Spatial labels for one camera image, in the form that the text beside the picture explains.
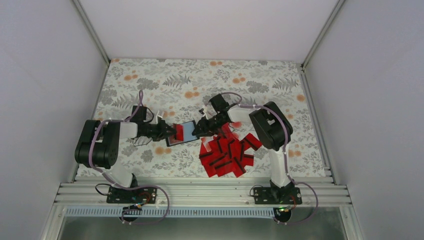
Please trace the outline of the black card holder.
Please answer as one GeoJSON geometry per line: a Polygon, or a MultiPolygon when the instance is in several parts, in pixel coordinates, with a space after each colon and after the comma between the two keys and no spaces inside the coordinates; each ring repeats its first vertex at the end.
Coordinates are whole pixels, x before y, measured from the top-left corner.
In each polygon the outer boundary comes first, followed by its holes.
{"type": "Polygon", "coordinates": [[[165,139],[166,145],[168,147],[173,147],[176,145],[199,140],[200,138],[193,134],[195,126],[196,122],[194,120],[184,123],[174,123],[172,128],[176,130],[176,133],[165,139]]]}

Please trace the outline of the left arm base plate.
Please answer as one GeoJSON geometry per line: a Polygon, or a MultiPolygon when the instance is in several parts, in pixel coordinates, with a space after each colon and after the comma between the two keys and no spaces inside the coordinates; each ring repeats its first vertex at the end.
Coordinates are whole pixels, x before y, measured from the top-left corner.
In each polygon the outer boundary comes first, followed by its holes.
{"type": "Polygon", "coordinates": [[[108,204],[154,204],[158,189],[156,187],[144,187],[136,190],[125,190],[110,187],[106,202],[108,204]]]}

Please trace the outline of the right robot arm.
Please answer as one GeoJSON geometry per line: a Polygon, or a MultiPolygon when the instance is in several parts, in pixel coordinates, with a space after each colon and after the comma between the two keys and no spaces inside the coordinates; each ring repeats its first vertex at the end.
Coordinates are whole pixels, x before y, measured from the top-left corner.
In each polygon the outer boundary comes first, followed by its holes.
{"type": "Polygon", "coordinates": [[[222,94],[212,97],[208,103],[215,115],[207,117],[207,107],[200,111],[203,116],[196,123],[193,134],[197,137],[211,137],[222,132],[225,124],[241,122],[251,124],[259,142],[268,149],[271,166],[271,198],[278,204],[284,203],[295,188],[295,181],[288,171],[288,144],[293,127],[278,105],[269,101],[264,105],[228,103],[222,94]]]}

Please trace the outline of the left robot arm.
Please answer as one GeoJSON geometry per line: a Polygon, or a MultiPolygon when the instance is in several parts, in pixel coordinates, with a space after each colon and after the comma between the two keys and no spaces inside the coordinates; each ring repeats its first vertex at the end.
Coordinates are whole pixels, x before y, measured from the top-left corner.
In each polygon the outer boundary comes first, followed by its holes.
{"type": "Polygon", "coordinates": [[[120,140],[146,137],[158,142],[178,134],[178,129],[159,115],[147,119],[150,109],[134,105],[131,115],[123,120],[86,120],[77,142],[74,159],[78,164],[99,172],[112,187],[120,189],[119,196],[131,203],[139,197],[135,175],[118,161],[120,140]]]}

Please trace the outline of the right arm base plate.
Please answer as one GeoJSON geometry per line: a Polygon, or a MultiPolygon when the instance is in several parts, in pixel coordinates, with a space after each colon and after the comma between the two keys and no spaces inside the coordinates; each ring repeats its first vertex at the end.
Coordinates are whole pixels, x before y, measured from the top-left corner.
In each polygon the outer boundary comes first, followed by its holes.
{"type": "Polygon", "coordinates": [[[251,194],[256,205],[301,205],[302,195],[298,187],[275,190],[271,187],[254,187],[251,194]]]}

